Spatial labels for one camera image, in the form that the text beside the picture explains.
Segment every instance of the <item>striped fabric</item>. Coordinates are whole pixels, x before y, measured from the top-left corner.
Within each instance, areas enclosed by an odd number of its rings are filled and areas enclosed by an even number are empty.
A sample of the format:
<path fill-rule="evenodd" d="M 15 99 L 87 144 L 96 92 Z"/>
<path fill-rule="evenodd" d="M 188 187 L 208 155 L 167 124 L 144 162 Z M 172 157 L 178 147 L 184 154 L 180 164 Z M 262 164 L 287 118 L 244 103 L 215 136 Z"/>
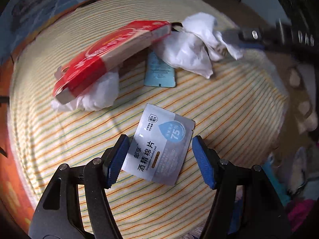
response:
<path fill-rule="evenodd" d="M 258 52 L 216 63 L 210 80 L 178 70 L 175 88 L 143 86 L 146 57 L 137 55 L 121 69 L 120 94 L 112 107 L 67 113 L 50 108 L 54 72 L 92 42 L 132 20 L 178 22 L 200 11 L 214 15 L 219 29 L 234 26 L 201 0 L 102 0 L 65 16 L 26 47 L 15 64 L 10 113 L 12 143 L 35 202 L 61 163 L 84 165 L 120 134 L 132 136 L 146 103 L 194 120 L 194 136 L 200 134 L 220 157 L 245 167 L 260 163 L 277 137 L 287 97 L 260 67 L 270 62 Z M 194 229 L 207 218 L 214 193 L 191 146 L 174 187 L 121 171 L 106 191 L 123 238 L 139 239 L 178 238 Z M 79 198 L 91 232 L 82 185 Z"/>

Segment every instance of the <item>crumpled white tissue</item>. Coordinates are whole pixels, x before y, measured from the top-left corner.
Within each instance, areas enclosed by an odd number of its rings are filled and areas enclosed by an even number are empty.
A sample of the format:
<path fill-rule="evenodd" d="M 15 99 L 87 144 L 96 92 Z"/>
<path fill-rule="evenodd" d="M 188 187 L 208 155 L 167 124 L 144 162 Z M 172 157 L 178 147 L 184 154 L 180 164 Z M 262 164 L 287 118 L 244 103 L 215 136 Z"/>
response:
<path fill-rule="evenodd" d="M 243 50 L 234 48 L 222 40 L 221 33 L 214 31 L 216 18 L 207 13 L 197 13 L 182 22 L 181 31 L 153 45 L 156 55 L 173 68 L 200 74 L 209 79 L 213 74 L 212 63 L 224 58 L 226 50 L 237 59 Z"/>
<path fill-rule="evenodd" d="M 51 101 L 51 108 L 58 112 L 74 110 L 99 111 L 113 105 L 119 94 L 118 68 L 113 68 L 101 76 L 95 83 L 83 91 L 83 94 L 67 104 L 61 104 L 56 99 Z"/>

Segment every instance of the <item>blue alcohol pad packet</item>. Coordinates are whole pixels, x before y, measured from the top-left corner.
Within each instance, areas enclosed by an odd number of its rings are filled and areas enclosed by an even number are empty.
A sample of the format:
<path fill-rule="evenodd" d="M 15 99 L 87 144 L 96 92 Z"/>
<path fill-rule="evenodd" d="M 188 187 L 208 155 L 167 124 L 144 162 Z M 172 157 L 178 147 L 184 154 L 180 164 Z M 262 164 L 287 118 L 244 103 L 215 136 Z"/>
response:
<path fill-rule="evenodd" d="M 158 58 L 153 51 L 148 54 L 144 85 L 156 87 L 176 85 L 174 68 Z"/>
<path fill-rule="evenodd" d="M 122 170 L 173 186 L 181 171 L 195 121 L 146 104 Z"/>

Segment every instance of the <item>red and white box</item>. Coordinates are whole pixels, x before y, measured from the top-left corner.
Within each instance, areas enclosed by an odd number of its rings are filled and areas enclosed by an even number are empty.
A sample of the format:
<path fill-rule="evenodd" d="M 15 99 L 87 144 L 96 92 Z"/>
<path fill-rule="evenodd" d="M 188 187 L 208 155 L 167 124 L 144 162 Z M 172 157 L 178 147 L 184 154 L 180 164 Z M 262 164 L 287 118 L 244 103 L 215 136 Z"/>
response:
<path fill-rule="evenodd" d="M 170 32 L 171 24 L 163 21 L 133 21 L 113 31 L 62 66 L 53 96 L 61 104 L 74 100 L 109 70 Z"/>

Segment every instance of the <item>pink fabric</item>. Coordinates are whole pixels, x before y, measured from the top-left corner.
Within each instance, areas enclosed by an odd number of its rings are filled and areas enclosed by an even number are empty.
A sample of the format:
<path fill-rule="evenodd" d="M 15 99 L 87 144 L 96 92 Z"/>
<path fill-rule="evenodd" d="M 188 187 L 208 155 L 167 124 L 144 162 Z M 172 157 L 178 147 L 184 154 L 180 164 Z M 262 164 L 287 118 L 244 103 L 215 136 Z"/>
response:
<path fill-rule="evenodd" d="M 315 200 L 312 199 L 293 201 L 288 204 L 287 210 L 289 209 L 289 212 L 287 216 L 293 232 L 296 231 L 306 219 L 314 204 Z"/>

